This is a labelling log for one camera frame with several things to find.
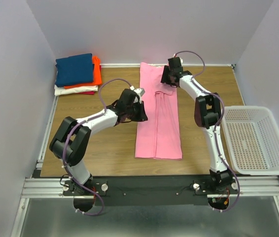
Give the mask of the pink t shirt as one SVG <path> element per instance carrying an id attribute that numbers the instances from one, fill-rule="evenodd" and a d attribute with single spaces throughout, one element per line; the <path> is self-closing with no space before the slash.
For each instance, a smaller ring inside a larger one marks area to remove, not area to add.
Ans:
<path id="1" fill-rule="evenodd" d="M 142 62 L 139 85 L 148 120 L 137 125 L 135 157 L 181 160 L 177 90 L 161 83 L 163 67 Z"/>

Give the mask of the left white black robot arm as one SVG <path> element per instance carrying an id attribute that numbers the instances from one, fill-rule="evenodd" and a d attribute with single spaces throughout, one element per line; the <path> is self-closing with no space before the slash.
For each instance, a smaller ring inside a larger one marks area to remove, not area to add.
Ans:
<path id="1" fill-rule="evenodd" d="M 144 122 L 143 88 L 124 89 L 120 98 L 100 112 L 85 118 L 66 117 L 54 135 L 49 150 L 63 163 L 63 168 L 74 182 L 80 195 L 93 192 L 92 175 L 85 167 L 85 156 L 89 139 L 96 133 L 128 121 Z"/>

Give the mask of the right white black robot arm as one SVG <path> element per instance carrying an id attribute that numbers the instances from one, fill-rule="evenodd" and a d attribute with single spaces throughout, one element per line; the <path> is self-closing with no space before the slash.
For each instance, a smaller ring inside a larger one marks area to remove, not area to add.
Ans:
<path id="1" fill-rule="evenodd" d="M 168 59 L 161 83 L 182 88 L 195 101 L 194 120 L 205 135 L 210 154 L 208 186 L 213 193 L 222 192 L 233 182 L 234 175 L 227 163 L 220 135 L 220 124 L 224 115 L 221 98 L 217 93 L 202 87 L 191 72 L 185 71 L 179 57 Z"/>

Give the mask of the folded red t shirt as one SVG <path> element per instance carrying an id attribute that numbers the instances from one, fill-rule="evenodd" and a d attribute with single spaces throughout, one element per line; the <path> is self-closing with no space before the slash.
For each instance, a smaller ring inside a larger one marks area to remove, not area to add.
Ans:
<path id="1" fill-rule="evenodd" d="M 78 94 L 83 94 L 83 95 L 94 95 L 96 92 L 94 91 L 87 91 L 87 92 L 80 92 Z"/>

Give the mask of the folded orange t shirt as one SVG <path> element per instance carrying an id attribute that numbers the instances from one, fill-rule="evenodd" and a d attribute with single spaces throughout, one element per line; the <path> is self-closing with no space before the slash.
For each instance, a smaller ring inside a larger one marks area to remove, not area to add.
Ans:
<path id="1" fill-rule="evenodd" d="M 80 83 L 76 85 L 71 85 L 71 86 L 65 86 L 65 89 L 71 89 L 71 88 L 76 88 L 76 87 L 81 87 L 81 86 L 98 86 L 102 84 L 102 77 L 101 77 L 101 61 L 97 56 L 92 56 L 92 63 L 94 66 L 93 69 L 93 82 L 89 83 Z"/>

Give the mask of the folded blue t shirt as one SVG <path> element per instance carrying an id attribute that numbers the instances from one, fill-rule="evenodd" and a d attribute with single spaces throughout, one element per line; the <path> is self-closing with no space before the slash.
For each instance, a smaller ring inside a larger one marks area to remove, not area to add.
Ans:
<path id="1" fill-rule="evenodd" d="M 56 59 L 56 68 L 57 87 L 93 82 L 94 65 L 91 53 Z"/>

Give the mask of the folded white t shirt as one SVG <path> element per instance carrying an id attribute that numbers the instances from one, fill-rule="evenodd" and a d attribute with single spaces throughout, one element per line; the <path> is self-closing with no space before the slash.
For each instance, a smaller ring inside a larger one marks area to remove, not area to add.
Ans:
<path id="1" fill-rule="evenodd" d="M 54 86 L 54 95 L 61 96 L 61 95 L 68 95 L 68 94 L 77 94 L 77 93 L 84 93 L 84 92 L 97 92 L 98 86 L 79 86 L 74 88 L 64 88 L 64 87 L 57 87 Z"/>

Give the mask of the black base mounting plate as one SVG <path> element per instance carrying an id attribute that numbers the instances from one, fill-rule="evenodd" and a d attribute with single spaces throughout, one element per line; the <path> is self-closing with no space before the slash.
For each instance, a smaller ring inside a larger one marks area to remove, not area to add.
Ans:
<path id="1" fill-rule="evenodd" d="M 99 176 L 82 187 L 72 180 L 63 185 L 63 194 L 74 198 L 75 207 L 214 204 L 225 209 L 227 198 L 237 192 L 233 178 L 217 183 L 210 175 Z"/>

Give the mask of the white plastic laundry basket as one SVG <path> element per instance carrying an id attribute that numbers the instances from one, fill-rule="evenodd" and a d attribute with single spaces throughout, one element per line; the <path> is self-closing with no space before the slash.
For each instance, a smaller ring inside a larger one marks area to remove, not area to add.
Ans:
<path id="1" fill-rule="evenodd" d="M 279 175 L 279 128 L 268 108 L 226 106 L 222 128 L 235 172 Z"/>

